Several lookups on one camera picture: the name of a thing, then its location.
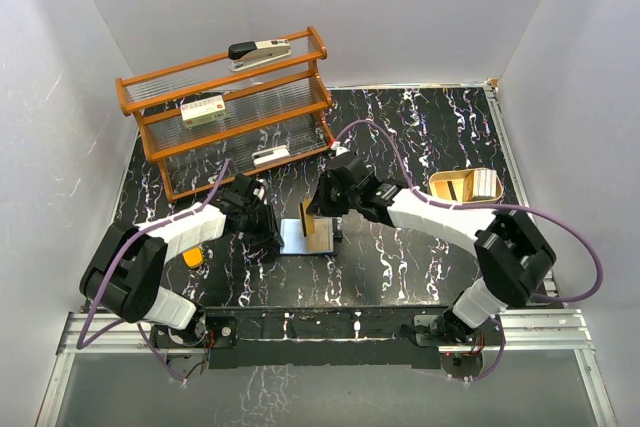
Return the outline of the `yellow round tape measure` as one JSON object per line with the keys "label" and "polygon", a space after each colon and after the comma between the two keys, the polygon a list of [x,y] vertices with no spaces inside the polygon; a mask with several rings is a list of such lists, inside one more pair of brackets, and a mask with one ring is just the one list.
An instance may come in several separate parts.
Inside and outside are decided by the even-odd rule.
{"label": "yellow round tape measure", "polygon": [[194,247],[182,254],[185,265],[191,269],[199,269],[204,264],[204,255],[201,247]]}

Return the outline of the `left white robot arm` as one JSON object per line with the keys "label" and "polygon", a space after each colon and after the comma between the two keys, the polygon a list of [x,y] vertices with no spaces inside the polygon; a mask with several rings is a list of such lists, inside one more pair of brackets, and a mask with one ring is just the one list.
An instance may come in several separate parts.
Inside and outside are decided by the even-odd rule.
{"label": "left white robot arm", "polygon": [[79,291],[126,323],[171,330],[186,346],[200,343],[207,323],[194,301],[161,285],[165,265],[203,243],[230,235],[269,249],[283,246],[266,183],[237,175],[211,199],[143,224],[115,221],[107,229]]}

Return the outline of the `orange wooden three-tier shelf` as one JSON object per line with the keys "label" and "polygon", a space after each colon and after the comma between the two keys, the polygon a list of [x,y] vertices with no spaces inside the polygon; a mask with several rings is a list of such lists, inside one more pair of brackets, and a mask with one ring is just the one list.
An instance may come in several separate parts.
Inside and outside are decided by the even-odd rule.
{"label": "orange wooden three-tier shelf", "polygon": [[232,44],[219,54],[115,81],[168,201],[210,189],[219,165],[261,173],[329,149],[333,99],[317,29]]}

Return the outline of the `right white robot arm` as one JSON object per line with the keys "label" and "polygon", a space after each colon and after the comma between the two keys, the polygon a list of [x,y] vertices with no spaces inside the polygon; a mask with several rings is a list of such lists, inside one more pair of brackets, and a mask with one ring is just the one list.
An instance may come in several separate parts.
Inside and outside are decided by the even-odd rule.
{"label": "right white robot arm", "polygon": [[370,222],[419,231],[473,255],[481,276],[427,325],[405,325],[412,338],[471,342],[482,325],[508,307],[523,308],[556,262],[556,254],[530,217],[514,208],[438,201],[405,181],[380,180],[356,154],[330,159],[304,211],[342,217],[355,210]]}

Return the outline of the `small white stapler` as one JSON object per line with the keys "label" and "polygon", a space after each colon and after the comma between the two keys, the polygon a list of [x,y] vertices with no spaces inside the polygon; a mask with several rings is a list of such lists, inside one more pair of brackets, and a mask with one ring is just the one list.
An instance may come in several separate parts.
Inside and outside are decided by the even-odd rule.
{"label": "small white stapler", "polygon": [[255,168],[262,168],[274,165],[289,157],[290,152],[286,146],[275,146],[254,152],[252,154],[252,161]]}

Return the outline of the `gold credit card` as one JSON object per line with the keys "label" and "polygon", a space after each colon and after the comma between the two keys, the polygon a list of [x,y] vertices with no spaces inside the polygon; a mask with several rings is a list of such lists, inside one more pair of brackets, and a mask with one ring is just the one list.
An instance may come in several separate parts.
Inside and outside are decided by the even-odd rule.
{"label": "gold credit card", "polygon": [[332,252],[334,247],[333,222],[329,218],[315,220],[315,233],[306,237],[307,253],[311,255]]}
{"label": "gold credit card", "polygon": [[302,233],[304,237],[309,237],[315,233],[315,221],[312,214],[308,212],[311,205],[310,199],[305,199],[299,204],[299,218],[301,221]]}

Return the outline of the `black leather card holder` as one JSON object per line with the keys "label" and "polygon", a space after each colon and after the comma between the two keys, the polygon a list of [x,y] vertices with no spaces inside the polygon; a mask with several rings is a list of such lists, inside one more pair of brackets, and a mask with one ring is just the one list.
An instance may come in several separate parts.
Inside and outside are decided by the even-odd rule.
{"label": "black leather card holder", "polygon": [[284,241],[280,248],[283,256],[335,255],[343,239],[341,221],[337,218],[317,218],[315,231],[307,236],[300,219],[282,219],[280,233]]}

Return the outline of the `wooden oval card tray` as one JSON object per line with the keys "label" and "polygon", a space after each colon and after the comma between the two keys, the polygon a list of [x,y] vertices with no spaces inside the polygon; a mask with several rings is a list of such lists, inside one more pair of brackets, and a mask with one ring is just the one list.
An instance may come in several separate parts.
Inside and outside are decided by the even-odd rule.
{"label": "wooden oval card tray", "polygon": [[468,173],[478,168],[463,170],[441,171],[431,175],[428,181],[430,192],[433,196],[446,201],[461,204],[469,203],[496,203],[503,197],[504,188],[498,177],[498,194],[491,200],[466,202],[463,200],[463,180]]}

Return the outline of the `white staples box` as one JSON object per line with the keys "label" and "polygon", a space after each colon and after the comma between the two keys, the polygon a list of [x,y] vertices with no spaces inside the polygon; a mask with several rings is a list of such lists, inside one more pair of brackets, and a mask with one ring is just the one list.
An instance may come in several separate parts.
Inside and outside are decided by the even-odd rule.
{"label": "white staples box", "polygon": [[222,95],[214,95],[188,102],[180,107],[181,119],[186,128],[225,119],[227,109]]}

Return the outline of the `black and beige stapler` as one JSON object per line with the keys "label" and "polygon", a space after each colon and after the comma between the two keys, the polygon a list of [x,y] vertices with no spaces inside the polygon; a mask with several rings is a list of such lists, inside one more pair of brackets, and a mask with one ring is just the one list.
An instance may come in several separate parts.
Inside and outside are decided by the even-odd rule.
{"label": "black and beige stapler", "polygon": [[229,69],[240,72],[289,57],[291,45],[286,39],[247,41],[230,45],[227,54]]}

